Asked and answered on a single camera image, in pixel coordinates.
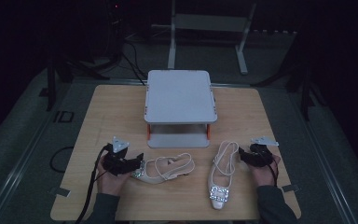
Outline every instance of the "dark sleeve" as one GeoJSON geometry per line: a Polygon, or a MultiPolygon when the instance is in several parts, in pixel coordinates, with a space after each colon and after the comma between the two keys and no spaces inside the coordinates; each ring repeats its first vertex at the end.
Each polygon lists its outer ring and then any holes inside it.
{"type": "Polygon", "coordinates": [[[114,224],[120,197],[97,193],[94,209],[85,224],[114,224]]]}
{"type": "Polygon", "coordinates": [[[260,223],[297,223],[296,215],[284,201],[283,194],[280,189],[273,186],[260,186],[257,188],[257,195],[260,223]]]}

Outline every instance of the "wooden table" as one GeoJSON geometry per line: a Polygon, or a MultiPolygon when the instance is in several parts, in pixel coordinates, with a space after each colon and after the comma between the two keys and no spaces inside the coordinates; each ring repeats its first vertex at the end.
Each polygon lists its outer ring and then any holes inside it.
{"type": "MultiPolygon", "coordinates": [[[[188,152],[196,169],[158,185],[130,178],[117,211],[117,220],[249,220],[258,219],[256,193],[250,172],[239,156],[230,189],[229,201],[223,210],[214,210],[209,199],[207,177],[213,158],[224,140],[235,141],[246,148],[251,138],[274,139],[260,96],[253,89],[213,88],[218,120],[211,126],[211,144],[206,148],[150,148],[146,143],[143,86],[98,86],[91,99],[76,145],[68,163],[61,188],[69,189],[69,197],[57,196],[51,210],[55,220],[76,220],[86,200],[90,175],[97,155],[113,136],[131,143],[128,159],[144,153],[144,159],[176,156],[188,152]]],[[[277,155],[277,147],[268,147],[277,155]]],[[[284,167],[279,164],[278,186],[290,185],[284,167]]],[[[97,187],[91,197],[87,218],[92,212],[97,187]]],[[[292,192],[284,198],[297,217],[301,212],[292,192]]]]}

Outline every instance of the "small two-tier stand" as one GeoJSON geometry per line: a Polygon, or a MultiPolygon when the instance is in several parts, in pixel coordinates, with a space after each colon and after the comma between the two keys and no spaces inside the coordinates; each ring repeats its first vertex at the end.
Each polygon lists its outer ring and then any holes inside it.
{"type": "Polygon", "coordinates": [[[194,70],[148,73],[145,100],[150,147],[207,147],[217,121],[209,74],[194,70]]]}

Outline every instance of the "white shoe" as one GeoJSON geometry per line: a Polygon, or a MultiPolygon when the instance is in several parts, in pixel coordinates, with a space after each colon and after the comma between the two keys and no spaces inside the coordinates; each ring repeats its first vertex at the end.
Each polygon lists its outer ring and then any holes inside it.
{"type": "Polygon", "coordinates": [[[213,166],[208,177],[208,190],[214,209],[222,209],[228,201],[229,187],[235,172],[234,156],[238,152],[236,142],[224,141],[214,157],[213,166]]]}
{"type": "Polygon", "coordinates": [[[132,172],[132,177],[149,184],[159,184],[179,175],[192,172],[195,163],[191,155],[184,153],[176,157],[158,157],[151,161],[142,161],[141,167],[132,172]]]}

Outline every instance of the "rhinestone buckle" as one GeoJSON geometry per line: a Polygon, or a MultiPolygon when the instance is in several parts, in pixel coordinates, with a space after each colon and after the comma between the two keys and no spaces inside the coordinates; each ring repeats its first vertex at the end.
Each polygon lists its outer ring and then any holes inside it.
{"type": "Polygon", "coordinates": [[[138,178],[145,174],[145,161],[141,161],[139,169],[132,172],[132,177],[138,178]]]}
{"type": "Polygon", "coordinates": [[[211,191],[210,192],[210,199],[218,201],[218,202],[222,202],[222,203],[226,203],[228,201],[228,189],[223,189],[217,186],[212,186],[211,191]],[[223,194],[223,197],[217,196],[215,194],[223,194]]]}

